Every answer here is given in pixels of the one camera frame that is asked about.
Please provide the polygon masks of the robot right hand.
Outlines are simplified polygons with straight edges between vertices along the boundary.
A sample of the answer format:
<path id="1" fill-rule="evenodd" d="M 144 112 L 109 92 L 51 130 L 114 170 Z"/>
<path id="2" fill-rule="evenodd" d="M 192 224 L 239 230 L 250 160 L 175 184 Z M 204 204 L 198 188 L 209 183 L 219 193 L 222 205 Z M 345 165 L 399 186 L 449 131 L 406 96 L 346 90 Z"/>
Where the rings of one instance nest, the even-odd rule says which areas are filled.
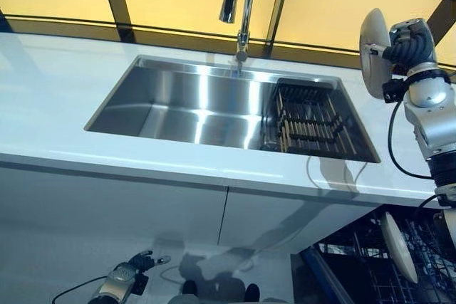
<path id="1" fill-rule="evenodd" d="M 359 45 L 367 78 L 410 77 L 438 68 L 434 38 L 422 18 L 387 28 L 381 11 L 375 9 L 361 26 Z"/>

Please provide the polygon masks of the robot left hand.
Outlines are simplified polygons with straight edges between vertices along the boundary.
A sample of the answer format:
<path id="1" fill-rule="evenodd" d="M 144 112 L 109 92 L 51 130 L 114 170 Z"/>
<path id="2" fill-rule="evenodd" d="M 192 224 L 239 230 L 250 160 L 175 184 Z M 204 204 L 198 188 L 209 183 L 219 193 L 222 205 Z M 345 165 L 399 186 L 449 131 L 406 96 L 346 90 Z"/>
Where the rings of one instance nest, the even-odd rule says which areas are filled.
<path id="1" fill-rule="evenodd" d="M 145 274 L 155 266 L 171 261 L 170 256 L 153 258 L 152 255 L 151 250 L 146 250 L 135 254 L 127 262 L 119 263 L 109 272 L 101 292 L 108 293 L 119 301 L 126 301 L 129 295 L 141 296 L 149 281 Z"/>

